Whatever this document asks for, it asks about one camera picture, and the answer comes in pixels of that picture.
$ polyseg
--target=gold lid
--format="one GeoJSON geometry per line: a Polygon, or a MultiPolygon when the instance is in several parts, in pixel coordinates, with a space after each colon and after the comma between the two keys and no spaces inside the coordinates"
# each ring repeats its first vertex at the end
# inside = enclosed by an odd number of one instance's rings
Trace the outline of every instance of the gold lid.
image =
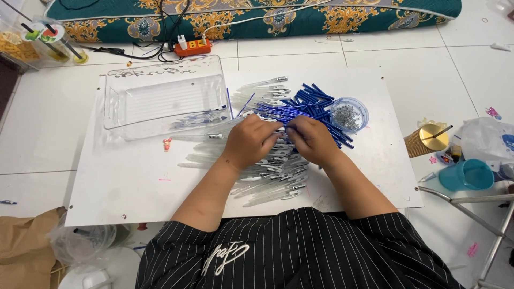
{"type": "Polygon", "coordinates": [[[425,124],[419,129],[419,139],[425,145],[425,147],[432,151],[442,151],[449,143],[448,134],[442,133],[441,135],[434,138],[433,136],[443,129],[439,125],[425,124]]]}

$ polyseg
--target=brown paper bag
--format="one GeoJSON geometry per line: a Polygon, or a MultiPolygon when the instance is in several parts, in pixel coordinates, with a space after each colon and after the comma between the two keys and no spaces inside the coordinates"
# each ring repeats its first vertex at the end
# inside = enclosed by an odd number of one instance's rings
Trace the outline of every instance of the brown paper bag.
{"type": "Polygon", "coordinates": [[[0,217],[1,289],[51,288],[50,272],[56,258],[46,234],[65,212],[59,207],[35,218],[0,217]]]}

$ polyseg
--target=teal floral mattress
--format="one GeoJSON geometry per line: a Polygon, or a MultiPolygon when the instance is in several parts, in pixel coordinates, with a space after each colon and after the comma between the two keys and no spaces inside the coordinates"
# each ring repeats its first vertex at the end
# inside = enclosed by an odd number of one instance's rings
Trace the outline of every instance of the teal floral mattress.
{"type": "Polygon", "coordinates": [[[78,42],[158,41],[184,34],[199,39],[208,27],[254,17],[263,19],[207,30],[209,39],[273,38],[354,33],[441,24],[461,12],[461,0],[190,0],[174,35],[170,29],[187,0],[164,0],[166,36],[160,0],[54,0],[47,17],[64,22],[78,42]],[[321,3],[299,11],[302,6],[321,3]]]}

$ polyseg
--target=orange power strip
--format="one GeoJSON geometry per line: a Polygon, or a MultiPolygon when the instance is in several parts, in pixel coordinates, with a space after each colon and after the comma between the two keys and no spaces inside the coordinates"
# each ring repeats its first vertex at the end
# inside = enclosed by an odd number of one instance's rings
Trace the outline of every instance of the orange power strip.
{"type": "Polygon", "coordinates": [[[188,41],[187,49],[182,49],[179,44],[175,44],[174,52],[180,57],[209,53],[211,52],[211,43],[209,42],[209,39],[205,39],[205,41],[207,42],[207,44],[204,44],[204,42],[201,39],[195,41],[188,41]]]}

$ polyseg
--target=blue plastic cup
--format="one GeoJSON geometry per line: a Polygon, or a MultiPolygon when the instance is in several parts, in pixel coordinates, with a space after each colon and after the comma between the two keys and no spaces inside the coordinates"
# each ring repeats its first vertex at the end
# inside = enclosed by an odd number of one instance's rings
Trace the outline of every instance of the blue plastic cup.
{"type": "Polygon", "coordinates": [[[487,190],[494,184],[489,166],[478,159],[468,159],[439,171],[439,181],[450,191],[487,190]]]}

